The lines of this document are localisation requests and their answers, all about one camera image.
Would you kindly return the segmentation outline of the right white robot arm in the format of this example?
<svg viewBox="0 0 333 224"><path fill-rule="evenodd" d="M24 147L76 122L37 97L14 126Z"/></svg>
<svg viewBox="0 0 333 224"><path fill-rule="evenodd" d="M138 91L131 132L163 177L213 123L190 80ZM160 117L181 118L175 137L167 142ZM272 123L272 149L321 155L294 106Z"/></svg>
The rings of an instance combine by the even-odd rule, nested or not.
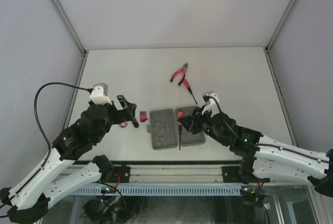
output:
<svg viewBox="0 0 333 224"><path fill-rule="evenodd" d="M241 157L239 176L243 183L266 179L311 184L314 190L332 197L332 150L316 152L288 145L261 132L238 126L222 111L213 115L196 107L179 118L192 134L204 133Z"/></svg>

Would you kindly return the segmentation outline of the grey plastic tool case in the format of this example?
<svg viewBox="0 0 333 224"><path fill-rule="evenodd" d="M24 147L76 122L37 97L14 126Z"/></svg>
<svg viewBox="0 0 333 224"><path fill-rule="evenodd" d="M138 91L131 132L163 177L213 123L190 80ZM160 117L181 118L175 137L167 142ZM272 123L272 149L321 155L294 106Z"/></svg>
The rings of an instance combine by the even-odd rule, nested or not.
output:
<svg viewBox="0 0 333 224"><path fill-rule="evenodd" d="M151 134L152 148L159 151L205 144L206 139L203 133L193 135L183 129L182 133L179 134L177 113L182 111L184 116L189 116L195 108L195 106L187 106L151 111L147 132Z"/></svg>

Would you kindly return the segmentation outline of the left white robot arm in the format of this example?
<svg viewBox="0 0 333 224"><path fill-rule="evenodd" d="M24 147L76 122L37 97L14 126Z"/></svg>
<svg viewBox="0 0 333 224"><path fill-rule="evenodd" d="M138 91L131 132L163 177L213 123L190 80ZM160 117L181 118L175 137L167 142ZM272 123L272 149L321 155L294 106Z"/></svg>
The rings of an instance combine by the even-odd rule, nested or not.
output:
<svg viewBox="0 0 333 224"><path fill-rule="evenodd" d="M8 205L6 217L13 223L35 223L73 191L93 182L109 182L114 165L106 155L98 155L84 168L60 180L56 178L83 154L102 141L112 125L135 118L136 104L123 95L117 97L118 110L107 96L92 99L87 110L53 141L50 153L20 183L1 189L1 203Z"/></svg>

